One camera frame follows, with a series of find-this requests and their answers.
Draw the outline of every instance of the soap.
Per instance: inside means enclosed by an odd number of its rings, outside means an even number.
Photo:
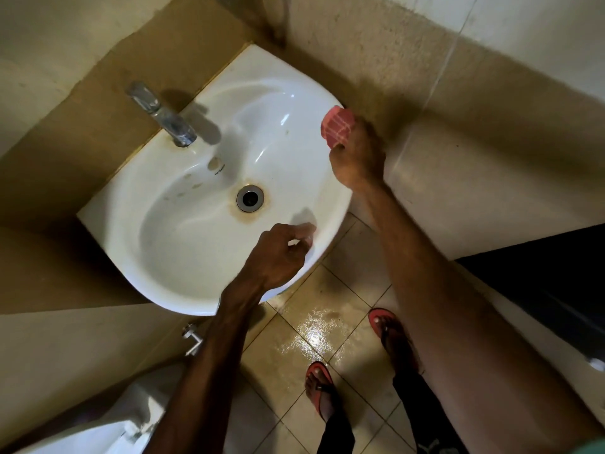
[[[321,122],[321,136],[330,149],[344,144],[355,125],[355,115],[348,108],[332,107]]]

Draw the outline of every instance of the chrome faucet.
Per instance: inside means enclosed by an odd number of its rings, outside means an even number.
[[[181,115],[163,106],[145,83],[133,82],[126,93],[172,136],[175,145],[184,148],[192,144],[197,138],[193,127]]]

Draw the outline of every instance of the white sink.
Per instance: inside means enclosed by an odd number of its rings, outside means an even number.
[[[213,315],[262,231],[317,226],[296,282],[337,233],[351,192],[332,174],[320,135],[339,102],[311,78],[252,45],[182,112],[199,133],[188,148],[161,130],[78,213],[130,283],[172,311]],[[236,205],[253,184],[258,211]]]

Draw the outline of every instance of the sink drain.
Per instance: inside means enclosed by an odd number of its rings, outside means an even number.
[[[256,212],[262,207],[262,203],[264,202],[264,194],[258,186],[249,184],[244,186],[244,188],[237,193],[236,202],[239,210],[242,212]]]

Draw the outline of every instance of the black pants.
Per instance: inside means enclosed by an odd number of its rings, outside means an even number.
[[[420,374],[410,369],[393,378],[408,414],[418,454],[467,454],[468,451],[451,426],[435,394]],[[355,438],[343,411],[336,412],[326,423],[317,454],[351,454]]]

